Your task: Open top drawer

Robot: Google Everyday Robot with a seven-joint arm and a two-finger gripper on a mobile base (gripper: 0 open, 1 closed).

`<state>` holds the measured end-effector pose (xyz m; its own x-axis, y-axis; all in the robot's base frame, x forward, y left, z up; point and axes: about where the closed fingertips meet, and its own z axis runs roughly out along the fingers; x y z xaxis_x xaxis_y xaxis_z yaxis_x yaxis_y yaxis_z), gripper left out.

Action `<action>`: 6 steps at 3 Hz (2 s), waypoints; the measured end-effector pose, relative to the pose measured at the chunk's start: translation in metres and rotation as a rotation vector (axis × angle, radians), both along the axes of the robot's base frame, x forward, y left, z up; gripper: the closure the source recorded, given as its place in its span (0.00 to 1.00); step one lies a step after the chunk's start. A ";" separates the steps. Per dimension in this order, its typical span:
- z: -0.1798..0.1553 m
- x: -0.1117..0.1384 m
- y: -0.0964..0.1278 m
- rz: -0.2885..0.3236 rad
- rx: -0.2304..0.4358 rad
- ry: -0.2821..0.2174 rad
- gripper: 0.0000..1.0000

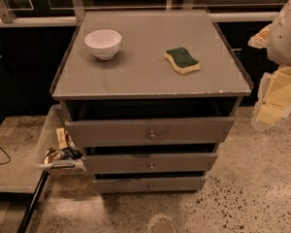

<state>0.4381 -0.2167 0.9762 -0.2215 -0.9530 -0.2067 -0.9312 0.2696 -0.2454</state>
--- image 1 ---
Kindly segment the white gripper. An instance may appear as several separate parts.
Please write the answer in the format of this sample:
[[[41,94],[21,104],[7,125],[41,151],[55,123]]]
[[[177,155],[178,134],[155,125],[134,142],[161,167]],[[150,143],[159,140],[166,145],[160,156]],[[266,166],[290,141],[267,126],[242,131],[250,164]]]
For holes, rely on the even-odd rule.
[[[271,26],[267,25],[252,36],[248,45],[257,49],[269,46]],[[263,103],[258,101],[253,108],[251,124],[256,130],[268,130],[291,113],[291,67],[281,66],[270,77]]]

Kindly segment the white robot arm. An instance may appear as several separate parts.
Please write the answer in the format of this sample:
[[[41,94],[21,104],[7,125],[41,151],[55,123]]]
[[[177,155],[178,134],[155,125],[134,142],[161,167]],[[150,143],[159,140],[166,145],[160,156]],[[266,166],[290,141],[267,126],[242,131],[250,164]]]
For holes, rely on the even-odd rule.
[[[248,44],[266,49],[268,58],[278,65],[272,74],[263,75],[253,109],[252,125],[264,131],[291,114],[291,0],[271,24],[249,39]]]

